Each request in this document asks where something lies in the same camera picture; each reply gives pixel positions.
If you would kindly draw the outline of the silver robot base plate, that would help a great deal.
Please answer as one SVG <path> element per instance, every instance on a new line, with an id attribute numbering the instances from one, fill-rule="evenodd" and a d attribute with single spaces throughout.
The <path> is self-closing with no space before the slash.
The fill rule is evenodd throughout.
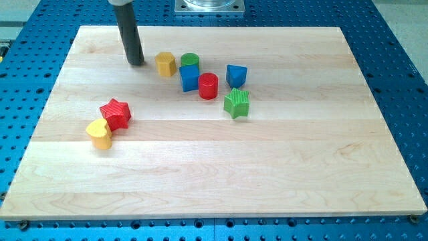
<path id="1" fill-rule="evenodd" d="M 175 13 L 244 13 L 244 0 L 176 0 Z"/>

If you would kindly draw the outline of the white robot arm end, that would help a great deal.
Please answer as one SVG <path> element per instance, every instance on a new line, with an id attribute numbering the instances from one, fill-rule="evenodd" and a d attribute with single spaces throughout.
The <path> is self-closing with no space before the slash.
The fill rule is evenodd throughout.
<path id="1" fill-rule="evenodd" d="M 121 7 L 126 4 L 132 3 L 133 0 L 108 0 L 108 2 L 113 6 Z"/>

